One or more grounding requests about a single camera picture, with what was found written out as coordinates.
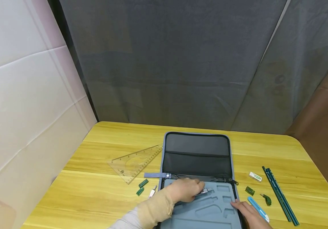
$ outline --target gray curtain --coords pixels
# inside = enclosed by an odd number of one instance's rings
[[[283,133],[328,73],[328,1],[60,3],[100,121]]]

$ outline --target green ruler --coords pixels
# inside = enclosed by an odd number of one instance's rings
[[[107,163],[127,183],[131,181],[158,155],[162,144],[134,152]]]

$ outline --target human hand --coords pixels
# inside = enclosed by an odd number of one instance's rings
[[[238,209],[248,221],[249,229],[272,229],[270,224],[261,217],[255,207],[247,202],[240,202],[238,199],[230,203],[234,208]]]
[[[205,187],[205,183],[199,179],[176,179],[173,183],[168,185],[166,190],[169,192],[173,203],[179,201],[192,202],[195,195],[200,193]]]

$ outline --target foam insert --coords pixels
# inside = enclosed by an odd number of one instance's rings
[[[173,183],[166,179],[164,187]],[[195,197],[191,203],[178,202],[170,219],[161,223],[161,229],[241,229],[238,211],[230,205],[235,201],[231,184],[205,182],[208,193]]]

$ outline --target pencil case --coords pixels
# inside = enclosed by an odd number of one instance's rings
[[[156,229],[245,228],[243,216],[230,205],[238,198],[230,140],[226,135],[168,132],[164,136],[158,189],[179,178],[198,178],[208,193],[191,203],[178,202],[172,217]]]

